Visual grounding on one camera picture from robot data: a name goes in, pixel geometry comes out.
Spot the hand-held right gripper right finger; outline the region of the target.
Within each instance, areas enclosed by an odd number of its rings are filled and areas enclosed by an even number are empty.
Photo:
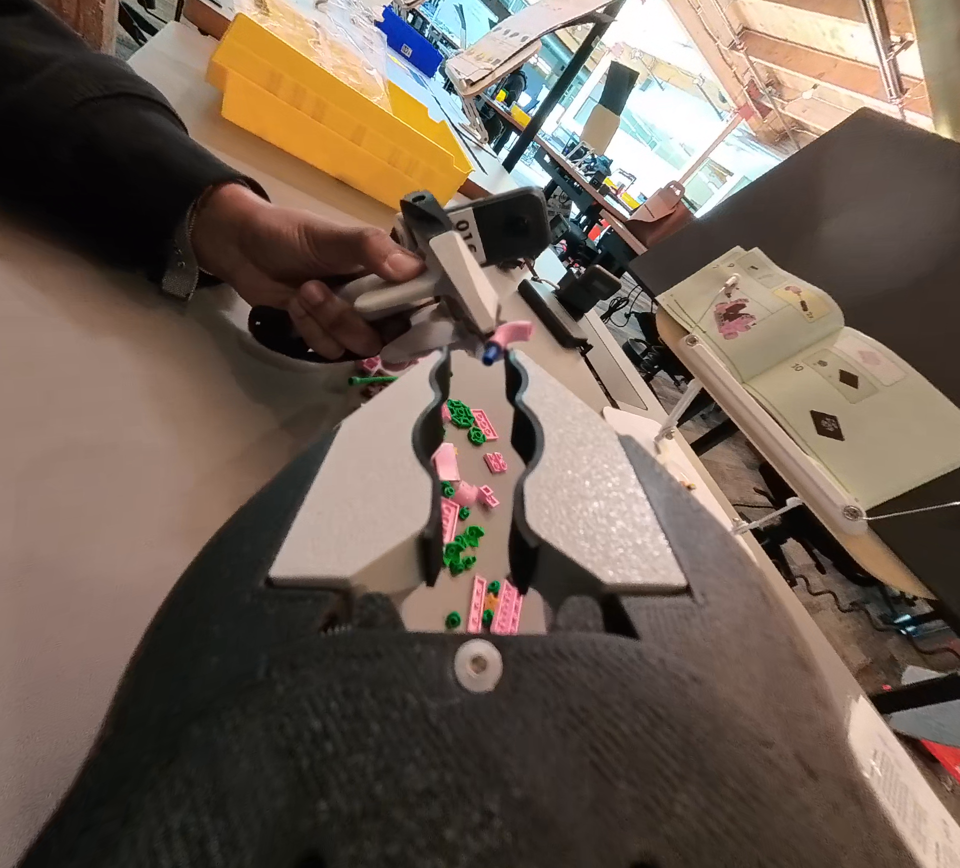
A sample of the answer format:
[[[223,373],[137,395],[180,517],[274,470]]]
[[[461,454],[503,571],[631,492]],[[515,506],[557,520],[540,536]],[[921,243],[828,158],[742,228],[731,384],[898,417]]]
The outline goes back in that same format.
[[[510,576],[539,630],[674,630],[687,576],[638,468],[613,429],[526,352],[505,363],[513,446]]]

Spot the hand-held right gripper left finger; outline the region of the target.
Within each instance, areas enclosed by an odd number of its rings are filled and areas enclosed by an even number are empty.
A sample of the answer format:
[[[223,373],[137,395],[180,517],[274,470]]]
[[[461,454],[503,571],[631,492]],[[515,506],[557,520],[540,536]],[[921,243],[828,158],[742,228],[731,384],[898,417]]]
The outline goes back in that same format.
[[[383,594],[412,631],[442,633],[439,481],[451,353],[428,354],[332,434],[271,563],[268,582],[325,589],[350,601]]]

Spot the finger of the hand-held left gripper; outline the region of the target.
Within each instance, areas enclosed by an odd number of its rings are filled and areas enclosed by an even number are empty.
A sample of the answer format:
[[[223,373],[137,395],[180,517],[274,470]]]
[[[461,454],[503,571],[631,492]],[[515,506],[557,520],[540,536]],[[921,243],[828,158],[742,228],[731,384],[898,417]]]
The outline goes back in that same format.
[[[428,248],[439,275],[427,316],[428,349],[486,343],[500,318],[495,287],[457,232],[433,236]]]

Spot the person's left forearm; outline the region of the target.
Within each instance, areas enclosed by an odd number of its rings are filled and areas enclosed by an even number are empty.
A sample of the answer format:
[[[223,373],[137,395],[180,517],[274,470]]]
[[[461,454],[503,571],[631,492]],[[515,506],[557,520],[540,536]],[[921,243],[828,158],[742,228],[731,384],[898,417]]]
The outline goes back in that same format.
[[[188,300],[211,283],[191,229],[228,184],[265,197],[125,61],[91,49],[39,0],[1,0],[3,213]]]

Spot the person's left hand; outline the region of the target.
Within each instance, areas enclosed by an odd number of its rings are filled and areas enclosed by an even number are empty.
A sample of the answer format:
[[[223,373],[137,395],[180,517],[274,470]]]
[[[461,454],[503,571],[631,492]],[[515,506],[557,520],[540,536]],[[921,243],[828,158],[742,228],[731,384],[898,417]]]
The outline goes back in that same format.
[[[201,270],[251,307],[284,311],[306,346],[330,362],[373,357],[382,346],[335,287],[366,275],[405,283],[426,267],[382,228],[278,206],[237,183],[204,200],[190,238]]]

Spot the black flat device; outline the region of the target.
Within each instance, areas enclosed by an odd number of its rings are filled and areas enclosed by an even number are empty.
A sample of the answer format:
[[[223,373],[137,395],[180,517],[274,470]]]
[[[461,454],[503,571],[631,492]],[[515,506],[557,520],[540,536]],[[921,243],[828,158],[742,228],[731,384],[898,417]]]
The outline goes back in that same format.
[[[560,347],[582,355],[590,350],[591,342],[581,322],[563,307],[553,287],[545,281],[524,278],[517,286],[517,293]]]

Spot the scattered pink toy bricks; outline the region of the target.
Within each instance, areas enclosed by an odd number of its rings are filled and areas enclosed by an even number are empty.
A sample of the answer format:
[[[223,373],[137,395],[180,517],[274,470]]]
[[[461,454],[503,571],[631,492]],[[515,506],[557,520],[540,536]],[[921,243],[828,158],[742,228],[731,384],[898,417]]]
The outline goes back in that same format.
[[[499,583],[497,611],[492,624],[479,631],[470,631],[466,627],[454,632],[443,631],[453,634],[455,641],[463,640],[468,634],[480,634],[484,631],[513,634],[521,622],[521,594],[513,585],[510,576],[509,536],[514,485],[520,476],[522,461],[509,442],[514,411],[505,396],[503,375],[503,367],[484,368],[480,362],[462,351],[456,351],[451,356],[447,400],[457,398],[471,408],[482,410],[497,439],[477,448],[467,442],[464,432],[452,427],[446,430],[446,439],[454,442],[459,449],[462,476],[475,485],[490,485],[500,501],[499,506],[492,512],[475,511],[471,519],[485,528],[485,537],[481,539],[476,553],[477,563],[474,570],[452,578],[440,565],[436,586],[430,590],[432,596],[445,601],[444,615],[450,610],[468,614],[474,581],[480,579],[486,587],[489,587],[491,582]],[[353,610],[353,621],[358,629],[390,634],[440,634],[407,629],[397,605],[383,594],[362,595],[353,602]]]

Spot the brown bag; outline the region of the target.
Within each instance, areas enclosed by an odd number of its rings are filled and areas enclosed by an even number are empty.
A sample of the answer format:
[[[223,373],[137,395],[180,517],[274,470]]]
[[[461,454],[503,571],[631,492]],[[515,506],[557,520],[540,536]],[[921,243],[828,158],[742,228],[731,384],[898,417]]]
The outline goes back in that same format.
[[[677,217],[687,221],[693,217],[693,212],[687,203],[685,186],[678,180],[671,180],[642,202],[630,215],[628,223],[653,225]]]

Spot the white book stand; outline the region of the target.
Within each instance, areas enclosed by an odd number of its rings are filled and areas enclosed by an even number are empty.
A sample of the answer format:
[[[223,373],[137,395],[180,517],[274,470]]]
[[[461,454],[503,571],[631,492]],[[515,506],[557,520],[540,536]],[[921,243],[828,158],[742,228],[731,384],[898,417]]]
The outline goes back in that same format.
[[[656,298],[655,320],[674,332],[668,348],[853,559],[878,579],[893,574],[893,586],[906,580],[923,596],[958,610],[958,469],[870,510],[859,523],[830,513],[815,501],[816,491],[801,477],[798,451],[789,458],[774,449],[777,425],[761,419],[762,410],[749,416],[744,411],[747,402],[735,403],[733,389],[708,379],[706,362],[694,359],[688,335],[660,310]]]

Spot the black pole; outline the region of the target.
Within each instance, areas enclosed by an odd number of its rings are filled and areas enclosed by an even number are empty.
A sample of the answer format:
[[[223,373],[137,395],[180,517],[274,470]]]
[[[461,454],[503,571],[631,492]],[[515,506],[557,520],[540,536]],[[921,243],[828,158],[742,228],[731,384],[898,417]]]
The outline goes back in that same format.
[[[570,90],[571,84],[576,81],[579,73],[594,53],[597,44],[604,38],[614,21],[618,19],[626,1],[627,0],[610,0],[604,8],[591,16],[589,20],[591,28],[587,36],[570,58],[566,68],[559,75],[557,82],[535,110],[531,116],[531,120],[518,135],[516,141],[510,148],[510,152],[504,157],[502,166],[507,173],[512,173],[516,165],[522,160],[522,155],[535,141],[550,113]]]

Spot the cardboard book stand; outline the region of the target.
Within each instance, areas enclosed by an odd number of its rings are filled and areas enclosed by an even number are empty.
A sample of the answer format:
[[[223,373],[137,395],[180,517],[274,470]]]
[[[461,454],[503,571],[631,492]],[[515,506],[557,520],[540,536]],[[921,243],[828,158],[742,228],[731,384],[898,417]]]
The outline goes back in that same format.
[[[536,55],[543,39],[589,25],[592,15],[610,0],[540,0],[501,21],[474,44],[447,58],[442,67],[461,100],[458,128],[478,147],[489,142],[475,99]]]

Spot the yellow plastic bin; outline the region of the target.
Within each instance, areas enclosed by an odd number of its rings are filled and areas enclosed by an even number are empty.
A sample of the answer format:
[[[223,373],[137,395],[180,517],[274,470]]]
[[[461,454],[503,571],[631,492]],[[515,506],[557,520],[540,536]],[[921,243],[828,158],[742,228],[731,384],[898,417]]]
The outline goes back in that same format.
[[[450,202],[474,170],[450,125],[406,90],[388,82],[379,106],[244,13],[206,80],[226,121],[393,211],[416,191]]]

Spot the small blue plastic bin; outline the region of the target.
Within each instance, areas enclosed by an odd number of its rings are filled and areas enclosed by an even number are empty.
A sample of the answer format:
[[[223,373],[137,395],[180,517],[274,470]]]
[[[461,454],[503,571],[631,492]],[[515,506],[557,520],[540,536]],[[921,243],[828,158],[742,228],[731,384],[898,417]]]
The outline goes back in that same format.
[[[444,60],[441,51],[391,6],[384,7],[377,26],[393,52],[402,56],[427,79],[432,79],[437,74]]]

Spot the open instruction booklet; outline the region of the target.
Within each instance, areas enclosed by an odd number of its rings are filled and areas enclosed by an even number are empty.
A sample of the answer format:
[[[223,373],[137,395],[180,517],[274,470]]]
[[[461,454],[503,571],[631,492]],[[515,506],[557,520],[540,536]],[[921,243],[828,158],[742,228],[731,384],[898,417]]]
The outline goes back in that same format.
[[[707,378],[799,453],[815,501],[854,524],[959,466],[958,408],[838,303],[762,250],[734,247],[656,297]]]

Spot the dark partition panel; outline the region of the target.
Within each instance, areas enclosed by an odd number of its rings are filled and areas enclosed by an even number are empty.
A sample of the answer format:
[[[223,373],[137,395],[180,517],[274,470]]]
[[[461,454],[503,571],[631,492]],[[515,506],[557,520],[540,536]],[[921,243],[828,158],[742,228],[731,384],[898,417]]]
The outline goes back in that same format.
[[[759,248],[958,403],[959,144],[864,108],[630,262],[658,296]]]

